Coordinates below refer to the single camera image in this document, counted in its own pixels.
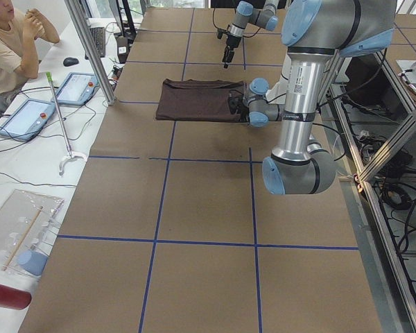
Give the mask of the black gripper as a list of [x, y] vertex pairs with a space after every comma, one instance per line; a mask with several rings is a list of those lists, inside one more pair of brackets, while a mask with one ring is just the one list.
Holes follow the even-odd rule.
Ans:
[[242, 101], [238, 102], [238, 106], [237, 106], [237, 114], [240, 115], [240, 122], [249, 122], [250, 118], [249, 118], [249, 108], [247, 106], [245, 106], [243, 104]]
[[241, 43], [242, 36], [237, 36], [231, 33], [227, 34], [226, 47], [223, 54], [223, 68], [227, 69], [229, 63], [232, 62], [234, 57], [234, 49], [239, 47]]

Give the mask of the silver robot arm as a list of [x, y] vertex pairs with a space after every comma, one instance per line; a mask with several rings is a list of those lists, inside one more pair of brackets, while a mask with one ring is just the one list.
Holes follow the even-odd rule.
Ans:
[[334, 181], [331, 154], [312, 137], [326, 62], [386, 49], [393, 35], [396, 1], [294, 1], [281, 41], [291, 60], [281, 134], [262, 163], [271, 194], [316, 194]]
[[262, 8], [256, 8], [251, 1], [239, 1], [235, 7], [232, 23], [224, 28], [217, 28], [217, 38], [226, 37], [223, 51], [223, 68], [227, 69], [234, 59], [236, 50], [242, 45], [245, 38], [245, 30], [248, 25], [257, 27], [257, 34], [261, 29], [274, 31], [279, 23], [277, 10], [290, 6], [291, 1], [264, 1]]

